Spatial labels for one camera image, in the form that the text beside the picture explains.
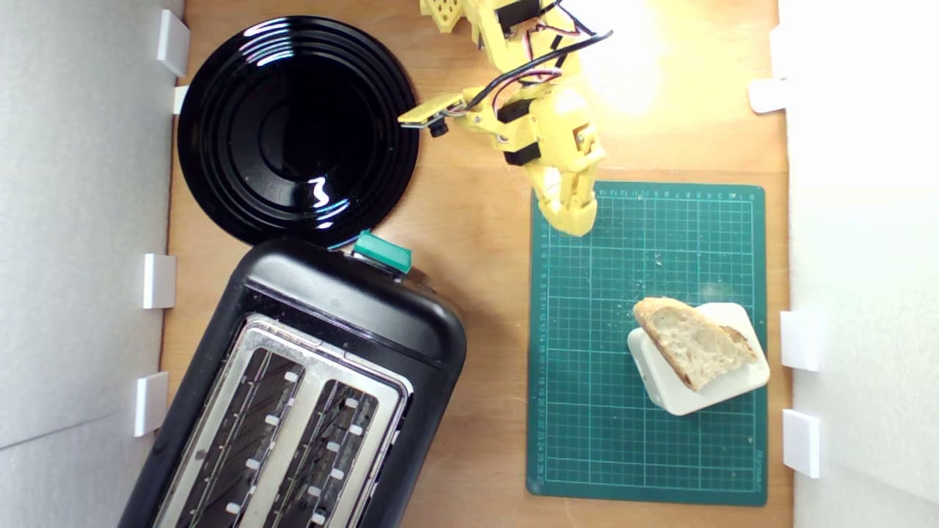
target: bread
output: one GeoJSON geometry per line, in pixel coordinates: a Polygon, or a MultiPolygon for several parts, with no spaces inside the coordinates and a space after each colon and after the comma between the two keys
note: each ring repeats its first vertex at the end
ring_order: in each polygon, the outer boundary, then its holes
{"type": "Polygon", "coordinates": [[[699,391],[725,372],[757,361],[756,352],[739,332],[715,324],[680,301],[643,299],[633,306],[633,316],[692,391],[699,391]]]}

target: black plate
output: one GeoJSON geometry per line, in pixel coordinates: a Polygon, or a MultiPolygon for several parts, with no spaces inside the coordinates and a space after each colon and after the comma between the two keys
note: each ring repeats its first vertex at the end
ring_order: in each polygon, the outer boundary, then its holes
{"type": "Polygon", "coordinates": [[[394,207],[417,161],[415,105],[391,52],[333,20],[296,16],[235,35],[192,79],[182,172],[199,206],[249,244],[354,240],[394,207]]]}

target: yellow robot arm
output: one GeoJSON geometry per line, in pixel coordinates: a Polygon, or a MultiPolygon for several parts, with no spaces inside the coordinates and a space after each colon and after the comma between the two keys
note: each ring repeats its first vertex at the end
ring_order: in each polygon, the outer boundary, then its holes
{"type": "Polygon", "coordinates": [[[590,232],[596,218],[593,182],[606,156],[587,103],[565,80],[579,72],[576,51],[596,36],[550,0],[421,0],[441,31],[465,16],[474,41],[503,75],[485,87],[435,97],[403,114],[403,127],[438,137],[446,119],[490,137],[507,163],[524,168],[539,210],[556,229],[590,232]],[[500,94],[522,85],[505,102],[500,94]]]}

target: wooden surface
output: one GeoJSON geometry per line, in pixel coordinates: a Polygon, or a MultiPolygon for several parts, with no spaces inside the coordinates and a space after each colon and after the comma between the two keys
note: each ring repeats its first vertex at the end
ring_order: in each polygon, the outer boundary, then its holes
{"type": "MultiPolygon", "coordinates": [[[[487,140],[452,128],[425,137],[413,181],[378,235],[414,250],[415,264],[461,309],[469,353],[423,466],[405,527],[790,527],[792,473],[782,465],[777,312],[789,299],[787,162],[782,115],[755,116],[747,83],[769,74],[774,0],[569,2],[584,22],[616,31],[585,52],[601,139],[602,179],[733,182],[766,189],[770,447],[762,508],[535,497],[525,491],[529,189],[487,140]]],[[[187,0],[190,74],[240,29],[288,14],[357,25],[401,60],[420,100],[483,85],[495,75],[466,23],[441,35],[417,0],[187,0]]],[[[166,313],[162,368],[175,392],[247,247],[194,204],[174,152],[169,252],[178,257],[177,307],[166,313]]]]}

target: green cutting mat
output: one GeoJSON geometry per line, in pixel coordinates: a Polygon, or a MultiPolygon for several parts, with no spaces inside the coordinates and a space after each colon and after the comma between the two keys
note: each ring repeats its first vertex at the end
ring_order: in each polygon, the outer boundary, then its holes
{"type": "Polygon", "coordinates": [[[647,296],[740,303],[766,349],[763,190],[602,181],[583,238],[532,203],[529,491],[766,503],[766,389],[677,417],[647,397],[626,336],[647,296]]]}

